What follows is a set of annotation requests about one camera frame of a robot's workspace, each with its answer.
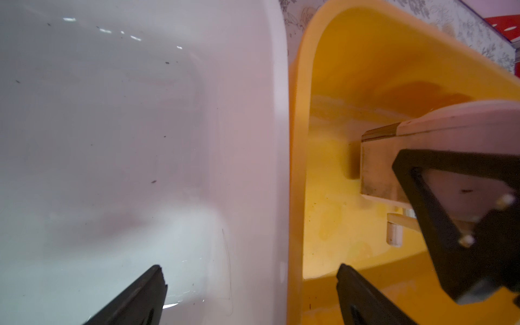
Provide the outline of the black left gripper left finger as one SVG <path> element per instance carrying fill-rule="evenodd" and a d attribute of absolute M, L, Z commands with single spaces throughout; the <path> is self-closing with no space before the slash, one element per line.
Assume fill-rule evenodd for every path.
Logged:
<path fill-rule="evenodd" d="M 161 266 L 153 265 L 86 324 L 158 325 L 167 288 Z"/>

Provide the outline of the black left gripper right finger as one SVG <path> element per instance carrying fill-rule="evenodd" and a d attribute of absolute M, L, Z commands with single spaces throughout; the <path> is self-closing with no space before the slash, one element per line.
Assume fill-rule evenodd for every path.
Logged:
<path fill-rule="evenodd" d="M 415 323 L 352 266 L 342 264 L 337 280 L 337 295 L 345 324 Z"/>

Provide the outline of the yellow plastic storage box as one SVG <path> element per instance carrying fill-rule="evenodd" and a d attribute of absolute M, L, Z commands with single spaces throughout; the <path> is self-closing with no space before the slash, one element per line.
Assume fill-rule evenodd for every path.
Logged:
<path fill-rule="evenodd" d="M 423 237 L 387 244 L 395 208 L 360 194 L 365 131 L 472 100 L 518 100 L 519 80 L 390 1 L 325 1 L 289 69 L 289 324 L 341 324 L 341 264 L 419 324 L 517 324 L 513 294 L 460 306 L 442 291 Z"/>

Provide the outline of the white plastic storage box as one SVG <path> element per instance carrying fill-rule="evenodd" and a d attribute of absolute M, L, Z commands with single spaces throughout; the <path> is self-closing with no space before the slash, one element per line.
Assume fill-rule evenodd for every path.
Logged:
<path fill-rule="evenodd" d="M 1 2 L 2 324 L 284 324 L 288 177 L 277 1 Z"/>

